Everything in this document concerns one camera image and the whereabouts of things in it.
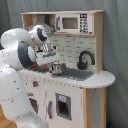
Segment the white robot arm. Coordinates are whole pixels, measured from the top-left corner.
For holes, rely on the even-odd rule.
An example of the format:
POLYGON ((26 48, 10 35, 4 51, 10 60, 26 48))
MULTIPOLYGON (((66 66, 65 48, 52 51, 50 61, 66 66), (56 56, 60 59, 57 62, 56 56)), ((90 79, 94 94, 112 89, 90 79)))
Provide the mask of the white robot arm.
POLYGON ((31 29, 13 28, 1 35, 0 105, 4 116, 17 128, 47 128, 46 120, 31 106, 19 71, 34 63, 39 66, 60 59, 57 48, 48 39, 43 25, 31 29))

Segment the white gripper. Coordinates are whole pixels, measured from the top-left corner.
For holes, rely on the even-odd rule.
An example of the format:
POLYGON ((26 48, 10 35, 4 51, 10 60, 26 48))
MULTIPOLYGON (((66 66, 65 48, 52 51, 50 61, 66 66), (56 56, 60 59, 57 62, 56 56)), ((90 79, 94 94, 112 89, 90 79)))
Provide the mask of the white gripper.
MULTIPOLYGON (((57 47, 53 46, 51 43, 44 43, 42 49, 36 52, 36 62, 39 66, 53 63, 60 59, 57 47)), ((66 63, 60 64, 60 72, 63 73, 66 71, 66 63)), ((49 72, 55 73, 55 64, 52 64, 49 67, 49 72)))

